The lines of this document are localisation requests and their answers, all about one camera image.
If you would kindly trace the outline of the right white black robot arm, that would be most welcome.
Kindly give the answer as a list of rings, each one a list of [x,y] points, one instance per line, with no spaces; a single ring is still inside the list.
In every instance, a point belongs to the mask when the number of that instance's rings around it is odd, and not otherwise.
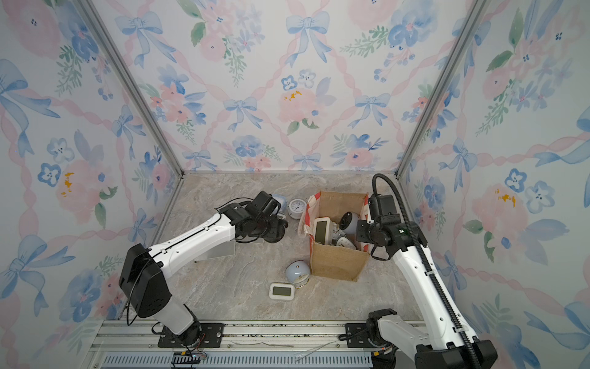
[[[410,286],[426,326],[421,331],[393,309],[381,309],[367,318],[369,342],[403,352],[417,368],[491,368],[498,358],[493,343],[482,340],[459,312],[418,224],[403,220],[391,195],[370,196],[368,209],[356,236],[385,249]]]

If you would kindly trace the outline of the dark green triangular clock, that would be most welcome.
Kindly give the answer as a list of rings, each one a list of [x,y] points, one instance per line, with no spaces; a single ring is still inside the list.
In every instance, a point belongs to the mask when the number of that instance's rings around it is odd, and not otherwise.
[[[347,237],[338,238],[335,245],[337,247],[348,248],[351,250],[357,250],[357,246],[355,245],[355,243],[353,241],[350,241],[350,239]]]

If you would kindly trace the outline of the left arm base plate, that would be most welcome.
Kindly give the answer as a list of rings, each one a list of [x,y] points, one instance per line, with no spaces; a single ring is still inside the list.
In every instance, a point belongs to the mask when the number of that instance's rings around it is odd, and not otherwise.
[[[220,348],[225,324],[220,322],[201,323],[196,331],[175,335],[168,327],[158,333],[159,348]]]

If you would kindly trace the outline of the white round alarm clock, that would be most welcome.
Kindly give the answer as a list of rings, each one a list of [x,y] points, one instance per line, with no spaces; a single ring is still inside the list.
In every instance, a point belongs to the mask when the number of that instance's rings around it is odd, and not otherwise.
[[[288,203],[287,213],[291,218],[301,220],[301,218],[305,215],[306,208],[306,201],[304,201],[303,199],[295,198]]]

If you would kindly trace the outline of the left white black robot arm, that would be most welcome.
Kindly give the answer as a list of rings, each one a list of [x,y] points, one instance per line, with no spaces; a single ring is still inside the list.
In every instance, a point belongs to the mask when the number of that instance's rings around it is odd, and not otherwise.
[[[153,318],[178,341],[196,344],[201,323],[184,304],[173,298],[168,280],[187,263],[229,241],[263,239],[278,243],[288,228],[279,216],[281,203],[267,192],[251,198],[236,198],[216,208],[215,215],[183,234],[147,248],[131,247],[124,260],[119,287],[128,307],[139,318]]]

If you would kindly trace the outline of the white large digital clock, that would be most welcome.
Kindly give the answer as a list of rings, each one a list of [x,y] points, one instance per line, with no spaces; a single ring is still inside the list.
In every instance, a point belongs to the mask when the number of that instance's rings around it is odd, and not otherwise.
[[[330,244],[332,240],[332,224],[329,217],[316,218],[313,222],[313,239],[318,244]]]

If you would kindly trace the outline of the blue square alarm clock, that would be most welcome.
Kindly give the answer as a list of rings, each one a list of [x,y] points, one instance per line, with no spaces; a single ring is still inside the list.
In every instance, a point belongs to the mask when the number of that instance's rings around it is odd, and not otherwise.
[[[278,213],[285,214],[287,211],[287,199],[283,195],[273,194],[273,199],[279,203]]]

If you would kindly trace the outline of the white round clock with legs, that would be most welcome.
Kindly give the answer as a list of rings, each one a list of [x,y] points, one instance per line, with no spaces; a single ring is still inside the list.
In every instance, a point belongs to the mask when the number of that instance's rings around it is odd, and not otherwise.
[[[335,228],[331,233],[331,244],[336,244],[338,240],[344,237],[346,234],[339,228]]]

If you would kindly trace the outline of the white digital clock front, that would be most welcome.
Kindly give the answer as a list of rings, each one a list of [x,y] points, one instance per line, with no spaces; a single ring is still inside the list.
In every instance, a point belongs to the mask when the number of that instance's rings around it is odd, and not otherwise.
[[[287,283],[271,283],[269,298],[278,301],[292,301],[295,295],[295,287]]]

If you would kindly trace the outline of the blue dome alarm clock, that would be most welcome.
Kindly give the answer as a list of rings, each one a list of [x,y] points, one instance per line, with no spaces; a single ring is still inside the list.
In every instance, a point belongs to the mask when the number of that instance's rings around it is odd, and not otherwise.
[[[303,260],[295,261],[287,266],[285,275],[289,283],[295,288],[302,288],[309,281],[311,275],[310,266]]]

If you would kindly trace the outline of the aluminium front rail frame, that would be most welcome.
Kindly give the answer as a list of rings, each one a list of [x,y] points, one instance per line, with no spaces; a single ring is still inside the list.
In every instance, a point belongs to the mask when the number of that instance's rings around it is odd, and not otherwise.
[[[391,347],[348,348],[346,323],[367,321],[220,321],[220,348],[159,348],[163,325],[154,319],[104,323],[85,368],[393,368],[413,360]],[[406,321],[425,331],[424,321]]]

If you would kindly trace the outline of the grey blue oval clock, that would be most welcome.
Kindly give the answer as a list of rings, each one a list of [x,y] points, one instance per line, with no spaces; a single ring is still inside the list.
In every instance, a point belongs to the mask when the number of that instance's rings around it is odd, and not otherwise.
[[[339,229],[345,235],[356,235],[356,228],[359,221],[359,215],[353,212],[345,213],[339,222]]]

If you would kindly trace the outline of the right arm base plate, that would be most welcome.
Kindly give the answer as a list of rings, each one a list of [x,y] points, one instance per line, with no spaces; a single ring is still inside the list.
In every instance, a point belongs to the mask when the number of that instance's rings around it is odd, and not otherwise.
[[[376,350],[378,347],[370,341],[365,323],[346,323],[345,342],[348,348],[366,348]]]

